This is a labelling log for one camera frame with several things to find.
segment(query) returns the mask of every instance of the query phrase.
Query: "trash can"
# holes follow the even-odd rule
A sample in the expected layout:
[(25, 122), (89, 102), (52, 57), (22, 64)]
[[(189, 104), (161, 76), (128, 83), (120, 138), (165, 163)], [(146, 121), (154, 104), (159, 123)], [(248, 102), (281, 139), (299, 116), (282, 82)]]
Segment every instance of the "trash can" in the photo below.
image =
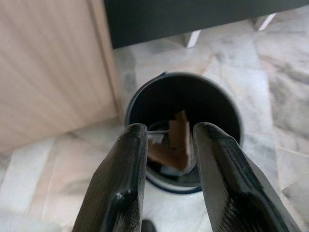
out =
[[(168, 130), (169, 120), (182, 110), (190, 131), (198, 122), (210, 122), (242, 144), (242, 122), (231, 97), (206, 77), (192, 73), (163, 73), (143, 85), (129, 104), (125, 124), (143, 123), (148, 130)], [(174, 177), (161, 173), (159, 164), (148, 161), (146, 179), (172, 193), (201, 191), (197, 167)]]

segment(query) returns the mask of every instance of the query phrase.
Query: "marble floor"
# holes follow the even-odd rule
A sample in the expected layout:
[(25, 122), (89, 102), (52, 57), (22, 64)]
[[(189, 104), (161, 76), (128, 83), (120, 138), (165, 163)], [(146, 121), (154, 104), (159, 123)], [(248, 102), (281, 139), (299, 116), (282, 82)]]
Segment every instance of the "marble floor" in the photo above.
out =
[[(309, 232), (309, 7), (279, 13), (264, 31), (245, 20), (202, 30), (193, 48), (183, 43), (179, 35), (114, 50), (124, 107), (164, 71), (219, 84), (242, 116), (243, 150)], [(111, 119), (1, 154), (1, 231), (71, 231), (94, 170), (123, 129)], [(201, 193), (146, 183), (143, 217), (158, 232), (211, 232)]]

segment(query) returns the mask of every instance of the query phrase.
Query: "wooden cabinet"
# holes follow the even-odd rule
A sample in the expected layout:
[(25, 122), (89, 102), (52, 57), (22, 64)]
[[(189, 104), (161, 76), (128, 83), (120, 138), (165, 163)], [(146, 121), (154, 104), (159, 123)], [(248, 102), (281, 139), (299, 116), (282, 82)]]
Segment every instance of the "wooden cabinet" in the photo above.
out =
[(0, 2), (0, 151), (117, 116), (106, 25), (98, 0)]

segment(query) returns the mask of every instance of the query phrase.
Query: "white furniture leg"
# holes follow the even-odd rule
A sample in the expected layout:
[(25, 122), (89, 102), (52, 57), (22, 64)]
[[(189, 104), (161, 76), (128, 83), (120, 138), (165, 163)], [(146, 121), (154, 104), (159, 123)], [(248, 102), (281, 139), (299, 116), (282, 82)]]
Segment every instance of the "white furniture leg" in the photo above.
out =
[(277, 13), (272, 13), (269, 15), (261, 16), (257, 19), (255, 27), (257, 30), (264, 30), (272, 19), (276, 16)]
[(185, 35), (185, 46), (187, 48), (195, 46), (200, 32), (201, 30), (195, 30)]

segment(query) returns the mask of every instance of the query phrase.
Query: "black shoe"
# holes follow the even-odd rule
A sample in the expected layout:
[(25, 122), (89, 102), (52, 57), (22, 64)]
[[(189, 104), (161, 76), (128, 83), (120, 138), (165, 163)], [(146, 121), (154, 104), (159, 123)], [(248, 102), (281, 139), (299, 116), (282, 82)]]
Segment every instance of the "black shoe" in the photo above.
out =
[(156, 232), (155, 225), (150, 220), (143, 220), (141, 223), (141, 232)]

